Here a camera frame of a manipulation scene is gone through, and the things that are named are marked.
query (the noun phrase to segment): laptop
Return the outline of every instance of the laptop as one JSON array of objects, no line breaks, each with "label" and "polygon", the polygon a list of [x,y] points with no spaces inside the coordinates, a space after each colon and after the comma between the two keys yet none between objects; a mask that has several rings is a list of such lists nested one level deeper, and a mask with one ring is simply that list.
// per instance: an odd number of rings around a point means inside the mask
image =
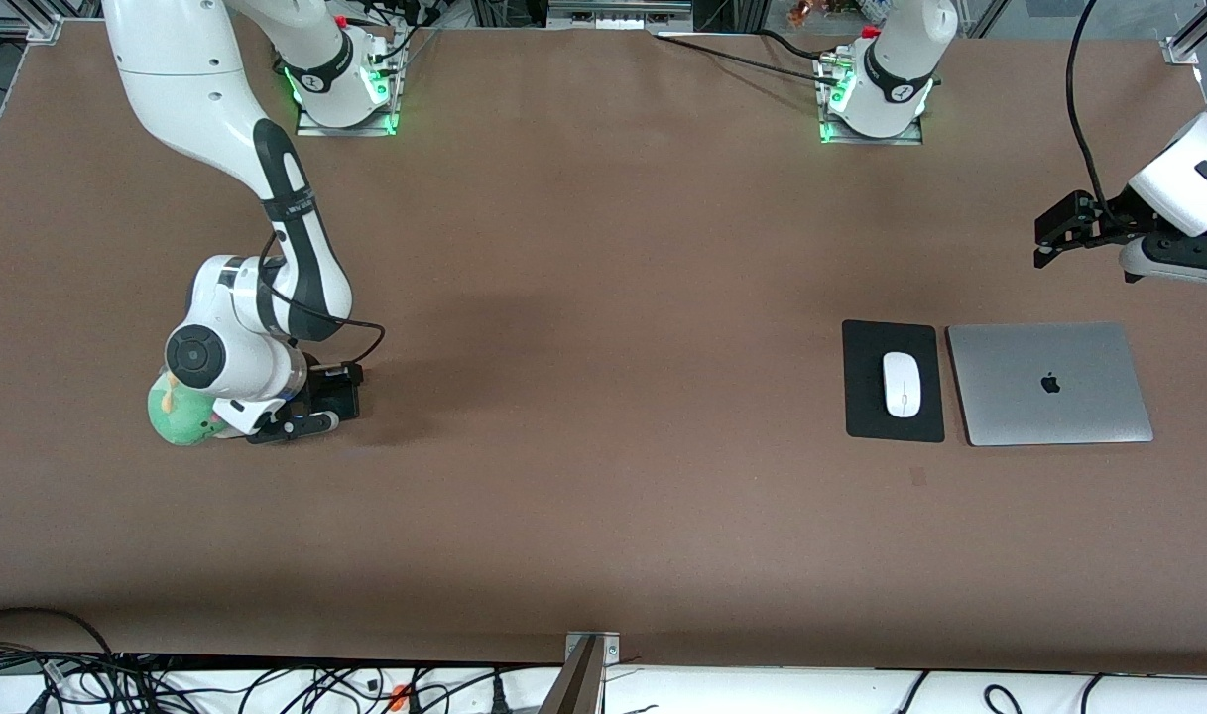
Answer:
[{"label": "laptop", "polygon": [[947,328],[974,446],[1153,441],[1123,326]]}]

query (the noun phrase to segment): white mouse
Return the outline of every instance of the white mouse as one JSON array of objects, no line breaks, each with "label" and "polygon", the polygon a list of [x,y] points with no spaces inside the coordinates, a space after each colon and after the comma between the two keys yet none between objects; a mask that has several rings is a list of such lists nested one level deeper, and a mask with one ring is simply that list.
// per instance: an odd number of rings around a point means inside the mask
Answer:
[{"label": "white mouse", "polygon": [[921,368],[916,357],[905,352],[886,352],[881,358],[885,371],[885,408],[890,415],[910,420],[921,411]]}]

